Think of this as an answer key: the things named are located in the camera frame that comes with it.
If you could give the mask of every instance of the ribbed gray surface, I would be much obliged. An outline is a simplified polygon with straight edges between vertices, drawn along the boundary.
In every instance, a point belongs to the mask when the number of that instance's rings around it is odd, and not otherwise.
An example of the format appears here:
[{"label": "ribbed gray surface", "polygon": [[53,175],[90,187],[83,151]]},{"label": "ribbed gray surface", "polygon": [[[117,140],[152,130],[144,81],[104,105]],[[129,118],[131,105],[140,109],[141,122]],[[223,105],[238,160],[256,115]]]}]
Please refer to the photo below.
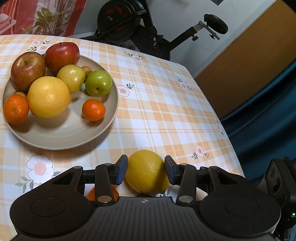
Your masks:
[{"label": "ribbed gray surface", "polygon": [[[19,235],[13,241],[37,241]],[[109,207],[97,208],[89,221],[71,234],[47,241],[231,241],[212,232],[190,207],[175,205],[168,197],[121,197]],[[271,236],[252,239],[273,241]]]}]

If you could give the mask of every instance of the plate rim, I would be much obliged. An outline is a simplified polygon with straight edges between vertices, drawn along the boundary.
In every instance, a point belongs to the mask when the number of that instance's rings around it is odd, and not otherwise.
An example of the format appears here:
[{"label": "plate rim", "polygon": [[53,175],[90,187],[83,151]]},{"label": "plate rim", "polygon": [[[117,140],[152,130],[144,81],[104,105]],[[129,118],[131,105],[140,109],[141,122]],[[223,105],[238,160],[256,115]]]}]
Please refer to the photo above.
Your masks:
[{"label": "plate rim", "polygon": [[[91,60],[91,61],[97,63],[99,66],[101,66],[101,68],[104,69],[104,71],[106,71],[105,68],[104,68],[102,65],[100,65],[98,62],[94,61],[93,59],[91,59],[91,58],[89,58],[89,57],[86,57],[86,56],[84,56],[84,55],[80,55],[80,56],[83,56],[83,57],[85,57],[85,58],[87,58],[87,59],[89,59],[89,60]],[[18,134],[17,134],[17,133],[11,128],[10,124],[6,121],[6,119],[5,119],[5,117],[4,117],[4,112],[3,112],[3,105],[4,105],[4,101],[3,101],[3,98],[4,98],[4,90],[5,90],[5,88],[6,88],[7,83],[8,83],[9,80],[10,80],[10,77],[9,77],[8,81],[7,81],[7,82],[5,83],[5,85],[4,85],[3,94],[2,94],[2,100],[1,100],[2,105],[1,105],[1,110],[2,110],[3,119],[5,120],[6,125],[8,125],[8,128],[10,129],[10,131],[11,131],[11,132],[12,132],[12,133],[13,133],[13,134],[14,134],[19,140],[23,141],[24,143],[26,143],[26,144],[28,144],[28,145],[30,145],[30,146],[33,146],[33,147],[36,147],[36,148],[40,148],[40,149],[44,149],[44,150],[68,150],[68,149],[72,149],[72,148],[75,148],[75,147],[82,146],[82,145],[84,145],[84,144],[87,144],[87,143],[91,142],[92,140],[96,139],[98,136],[100,136],[101,134],[103,134],[103,132],[107,130],[107,128],[111,125],[111,123],[113,123],[113,121],[114,121],[114,119],[115,119],[115,117],[116,117],[116,114],[117,114],[117,111],[118,111],[118,107],[119,107],[119,94],[118,94],[118,89],[117,89],[116,83],[115,83],[115,81],[114,81],[114,79],[113,79],[112,76],[111,76],[111,78],[112,78],[112,82],[113,82],[113,84],[114,84],[114,86],[115,86],[116,93],[117,93],[117,104],[116,104],[116,110],[115,110],[115,113],[114,113],[114,115],[112,116],[111,121],[105,126],[105,128],[104,128],[103,130],[101,130],[97,135],[93,136],[93,137],[90,138],[89,140],[84,141],[84,142],[81,142],[80,144],[76,144],[76,145],[68,146],[68,147],[65,147],[65,148],[48,148],[48,147],[44,147],[44,146],[35,145],[35,144],[33,144],[33,143],[29,142],[29,141],[26,141],[26,140],[23,139],[22,137],[20,137],[20,136],[19,136],[19,135],[18,135]]]}]

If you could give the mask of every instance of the checkered tablecloth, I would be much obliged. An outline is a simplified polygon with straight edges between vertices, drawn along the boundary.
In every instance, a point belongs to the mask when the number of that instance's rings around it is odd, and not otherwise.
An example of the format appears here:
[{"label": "checkered tablecloth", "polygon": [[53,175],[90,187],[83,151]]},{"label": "checkered tablecloth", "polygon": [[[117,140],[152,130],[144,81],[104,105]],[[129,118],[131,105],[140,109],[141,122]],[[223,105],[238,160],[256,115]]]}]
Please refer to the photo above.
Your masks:
[{"label": "checkered tablecloth", "polygon": [[[0,36],[1,99],[17,56],[26,51],[43,54],[50,45],[69,41],[79,46],[81,55],[98,62],[112,75],[120,94],[117,116],[106,133],[90,143],[50,151],[19,141],[0,115],[0,240],[10,240],[16,234],[9,219],[12,202],[72,166],[93,169],[102,163],[115,163],[122,154],[130,156],[149,149],[161,157],[171,155],[177,163],[197,168],[217,165],[243,175],[214,110],[187,69],[176,63],[86,40]],[[117,190],[121,196],[136,195],[126,184],[117,186]],[[176,190],[170,186],[165,194],[174,197]],[[205,193],[198,191],[197,195],[201,199]]]}]

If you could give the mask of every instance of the white wall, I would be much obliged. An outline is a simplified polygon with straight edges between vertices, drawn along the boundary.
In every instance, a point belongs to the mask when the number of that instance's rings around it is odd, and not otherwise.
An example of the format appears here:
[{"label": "white wall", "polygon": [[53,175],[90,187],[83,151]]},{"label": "white wall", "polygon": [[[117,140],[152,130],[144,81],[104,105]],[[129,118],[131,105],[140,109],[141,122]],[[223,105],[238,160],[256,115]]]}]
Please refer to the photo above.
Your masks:
[{"label": "white wall", "polygon": [[[171,52],[171,61],[184,65],[195,77],[213,61],[236,37],[260,16],[275,0],[224,0],[219,6],[210,0],[149,0],[149,8],[159,34],[171,41],[189,27],[203,21],[205,13],[220,17],[228,32],[212,39],[203,29],[199,39],[186,40]],[[87,0],[74,34],[96,30],[100,8],[106,0]]]}]

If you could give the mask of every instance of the beige plate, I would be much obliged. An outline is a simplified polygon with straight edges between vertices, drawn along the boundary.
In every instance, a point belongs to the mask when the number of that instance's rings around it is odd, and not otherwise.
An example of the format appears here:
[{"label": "beige plate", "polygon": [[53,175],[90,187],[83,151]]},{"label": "beige plate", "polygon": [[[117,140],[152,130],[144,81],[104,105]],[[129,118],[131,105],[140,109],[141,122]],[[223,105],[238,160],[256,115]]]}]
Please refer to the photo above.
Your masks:
[{"label": "beige plate", "polygon": [[[92,70],[102,69],[95,61],[80,56],[79,66],[89,66]],[[5,86],[2,103],[17,90],[9,80]],[[102,134],[115,118],[118,109],[118,91],[113,81],[108,95],[92,97],[86,94],[83,84],[81,90],[71,95],[72,102],[60,115],[44,119],[33,115],[29,116],[23,124],[8,125],[17,138],[25,143],[47,150],[64,150],[88,143]],[[81,108],[87,99],[99,99],[104,102],[106,114],[102,120],[88,121],[82,117]]]}]

